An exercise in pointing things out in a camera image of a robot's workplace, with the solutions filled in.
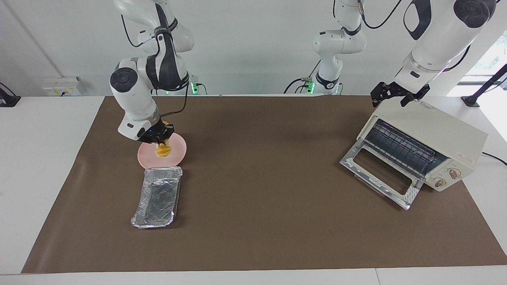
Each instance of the white table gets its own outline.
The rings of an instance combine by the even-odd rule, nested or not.
[[[25,97],[15,108],[0,109],[0,274],[14,274],[0,276],[0,284],[507,284],[507,266],[16,275],[102,100]],[[489,133],[485,151],[507,158],[507,142],[480,109],[465,107],[459,98],[425,101]],[[507,167],[481,157],[476,172],[464,182],[507,252]]]

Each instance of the aluminum foil tray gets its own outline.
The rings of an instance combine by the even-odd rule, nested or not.
[[[134,227],[159,228],[174,221],[182,175],[177,166],[146,169],[139,206],[131,219]]]

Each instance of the white toaster oven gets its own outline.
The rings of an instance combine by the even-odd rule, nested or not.
[[[383,101],[340,161],[371,188],[408,210],[423,184],[437,191],[475,170],[488,134],[424,102],[401,107],[400,98]],[[412,183],[396,191],[354,159],[368,151]]]

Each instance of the brown table mat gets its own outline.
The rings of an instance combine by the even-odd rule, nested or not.
[[[339,164],[372,111],[356,96],[189,98],[167,118],[188,144],[176,220],[139,230],[139,142],[107,97],[23,273],[507,264],[463,183],[405,211]]]

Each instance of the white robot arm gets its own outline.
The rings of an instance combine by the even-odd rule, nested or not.
[[[127,19],[147,26],[138,40],[148,57],[122,59],[110,78],[110,86],[125,117],[118,131],[127,138],[163,143],[174,132],[164,125],[150,90],[177,91],[188,88],[189,73],[177,52],[194,47],[188,29],[178,23],[168,1],[114,0]]]
[[[450,70],[451,61],[475,40],[495,8],[495,0],[445,0],[439,10],[432,9],[430,0],[412,0],[404,25],[417,44],[394,81],[381,82],[371,92],[373,106],[395,96],[405,97],[402,106],[421,99],[429,91],[427,83]]]
[[[321,58],[320,68],[313,76],[315,93],[334,94],[343,67],[337,56],[358,53],[365,48],[366,36],[361,30],[358,6],[357,0],[337,0],[334,15],[342,28],[320,32],[313,39],[313,48]]]

